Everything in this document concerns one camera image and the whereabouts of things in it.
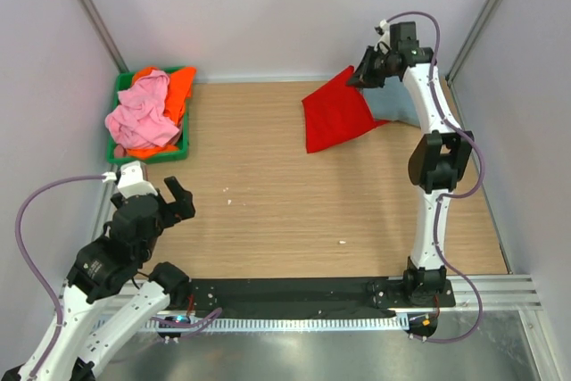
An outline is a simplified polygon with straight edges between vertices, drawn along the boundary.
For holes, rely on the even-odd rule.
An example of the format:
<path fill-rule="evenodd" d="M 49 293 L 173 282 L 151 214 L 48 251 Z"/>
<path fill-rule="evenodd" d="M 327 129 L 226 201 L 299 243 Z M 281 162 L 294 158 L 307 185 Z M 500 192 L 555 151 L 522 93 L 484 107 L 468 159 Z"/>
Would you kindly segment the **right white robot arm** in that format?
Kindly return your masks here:
<path fill-rule="evenodd" d="M 413 249 L 400 278 L 382 277 L 370 284 L 374 304 L 391 307 L 454 306 L 443 241 L 451 195 L 463 179 L 472 133 L 461 130 L 438 79 L 433 49 L 423 47 L 413 21 L 381 21 L 375 46 L 367 48 L 348 85 L 383 87 L 398 78 L 409 92 L 422 137 L 408 162 L 410 183 L 418 190 L 419 207 Z"/>

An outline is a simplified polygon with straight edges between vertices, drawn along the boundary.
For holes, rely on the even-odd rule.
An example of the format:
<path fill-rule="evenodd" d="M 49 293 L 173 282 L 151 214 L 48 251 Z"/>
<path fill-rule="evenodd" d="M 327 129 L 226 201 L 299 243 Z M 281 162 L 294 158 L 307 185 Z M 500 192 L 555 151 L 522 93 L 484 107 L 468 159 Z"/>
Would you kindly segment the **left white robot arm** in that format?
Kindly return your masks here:
<path fill-rule="evenodd" d="M 147 320 L 187 303 L 189 276 L 161 262 L 133 298 L 102 329 L 94 329 L 103 310 L 151 259 L 162 232 L 195 216 L 192 193 L 174 177 L 164 183 L 171 203 L 157 189 L 112 197 L 116 212 L 103 234 L 79 250 L 40 345 L 25 363 L 6 371 L 5 380 L 94 380 Z"/>

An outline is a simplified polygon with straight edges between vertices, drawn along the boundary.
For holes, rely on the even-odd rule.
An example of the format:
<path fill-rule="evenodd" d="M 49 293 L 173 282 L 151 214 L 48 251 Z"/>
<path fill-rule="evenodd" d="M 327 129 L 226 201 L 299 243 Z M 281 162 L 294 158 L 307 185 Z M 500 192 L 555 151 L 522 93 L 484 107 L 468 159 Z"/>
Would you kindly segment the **red t-shirt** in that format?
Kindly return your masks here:
<path fill-rule="evenodd" d="M 346 143 L 389 123 L 375 119 L 363 95 L 347 85 L 353 72 L 354 67 L 348 66 L 302 99 L 307 153 Z"/>

